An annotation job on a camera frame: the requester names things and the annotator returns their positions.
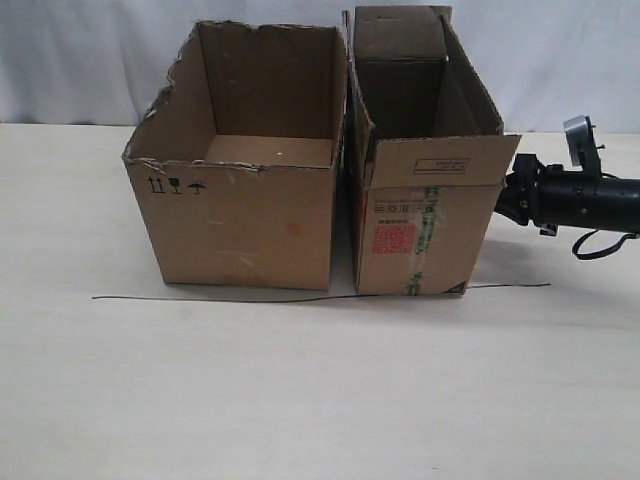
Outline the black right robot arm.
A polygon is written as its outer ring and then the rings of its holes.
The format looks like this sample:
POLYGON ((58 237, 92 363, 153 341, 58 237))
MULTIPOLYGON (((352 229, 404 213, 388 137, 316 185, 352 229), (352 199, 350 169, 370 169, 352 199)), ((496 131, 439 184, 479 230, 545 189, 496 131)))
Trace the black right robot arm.
POLYGON ((518 154, 494 211, 545 236, 561 226, 637 234, 639 182, 544 165, 518 154))

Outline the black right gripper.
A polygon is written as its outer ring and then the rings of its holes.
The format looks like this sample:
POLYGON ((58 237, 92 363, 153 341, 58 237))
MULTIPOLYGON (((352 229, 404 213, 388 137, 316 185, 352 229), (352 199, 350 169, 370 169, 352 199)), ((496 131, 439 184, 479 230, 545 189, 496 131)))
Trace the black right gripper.
POLYGON ((556 235, 558 225, 541 220, 538 177, 542 168, 535 154, 517 154, 511 173, 505 177, 494 212, 519 226, 526 227, 532 223, 541 235, 556 235))

